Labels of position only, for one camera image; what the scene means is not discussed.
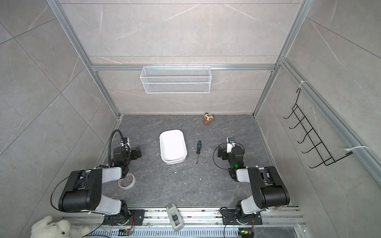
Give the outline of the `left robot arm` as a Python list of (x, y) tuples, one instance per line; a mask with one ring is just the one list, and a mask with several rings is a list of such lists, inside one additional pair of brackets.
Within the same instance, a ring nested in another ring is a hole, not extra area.
[(127, 146), (120, 146), (114, 149), (112, 167), (71, 172), (59, 198), (58, 210), (101, 214), (105, 216), (104, 225), (134, 225), (135, 215), (128, 210), (127, 203), (103, 195), (102, 184), (117, 181), (124, 190), (132, 188), (136, 179), (129, 172), (129, 164), (140, 157), (140, 147), (130, 150)]

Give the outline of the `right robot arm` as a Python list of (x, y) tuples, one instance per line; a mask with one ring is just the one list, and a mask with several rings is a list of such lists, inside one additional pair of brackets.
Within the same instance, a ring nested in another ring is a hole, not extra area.
[(249, 183), (252, 195), (237, 202), (234, 209), (221, 208), (224, 224), (261, 224), (257, 221), (260, 212), (269, 208), (278, 208), (290, 203), (289, 192), (274, 166), (247, 167), (244, 165), (245, 150), (234, 143), (226, 143), (227, 147), (219, 145), (215, 151), (217, 157), (228, 161), (230, 167), (226, 170), (235, 182)]

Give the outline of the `white plastic bin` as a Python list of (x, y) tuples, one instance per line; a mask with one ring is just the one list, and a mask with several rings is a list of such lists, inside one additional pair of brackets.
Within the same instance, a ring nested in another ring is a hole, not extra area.
[(167, 165), (182, 163), (187, 157), (184, 134), (181, 130), (164, 131), (159, 136), (161, 159)]

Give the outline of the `white tape roll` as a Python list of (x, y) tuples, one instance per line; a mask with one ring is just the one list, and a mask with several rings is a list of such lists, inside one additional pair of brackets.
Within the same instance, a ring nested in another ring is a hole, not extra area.
[(125, 178), (121, 178), (118, 181), (118, 185), (121, 189), (131, 189), (136, 183), (136, 178), (132, 173), (127, 173)]

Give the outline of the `small brown plush toy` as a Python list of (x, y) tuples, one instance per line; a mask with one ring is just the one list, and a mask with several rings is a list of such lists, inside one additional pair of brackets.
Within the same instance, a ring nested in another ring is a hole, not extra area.
[(206, 125), (209, 125), (213, 120), (214, 120), (214, 115), (209, 114), (209, 113), (205, 113), (205, 115), (204, 115), (204, 123)]

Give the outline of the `grey handheld device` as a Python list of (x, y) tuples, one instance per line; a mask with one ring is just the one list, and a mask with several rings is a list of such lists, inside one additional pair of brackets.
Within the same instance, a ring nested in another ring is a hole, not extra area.
[(172, 203), (169, 206), (167, 206), (166, 212), (169, 217), (172, 229), (175, 232), (179, 232), (185, 226), (185, 224), (178, 208), (175, 204)]

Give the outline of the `white plush teddy bear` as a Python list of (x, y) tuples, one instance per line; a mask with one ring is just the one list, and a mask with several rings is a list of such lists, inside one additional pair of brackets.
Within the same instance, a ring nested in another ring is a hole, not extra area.
[(74, 226), (68, 220), (53, 222), (52, 216), (36, 222), (31, 228), (31, 238), (82, 238), (90, 233), (89, 227)]

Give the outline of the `green handled screwdriver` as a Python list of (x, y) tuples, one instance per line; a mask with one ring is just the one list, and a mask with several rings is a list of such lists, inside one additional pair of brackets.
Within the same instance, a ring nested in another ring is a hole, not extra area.
[(197, 143), (197, 146), (196, 146), (196, 160), (195, 160), (196, 164), (198, 164), (201, 148), (202, 148), (202, 141), (199, 140), (198, 143)]

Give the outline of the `aluminium frame rail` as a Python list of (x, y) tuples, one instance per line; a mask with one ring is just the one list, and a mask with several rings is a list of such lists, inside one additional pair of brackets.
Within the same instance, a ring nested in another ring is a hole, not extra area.
[(67, 216), (75, 225), (91, 227), (90, 238), (309, 238), (298, 207), (262, 211), (247, 222), (235, 219), (232, 208), (179, 208), (184, 226), (174, 231), (165, 208), (134, 208), (134, 224), (102, 225), (103, 217)]

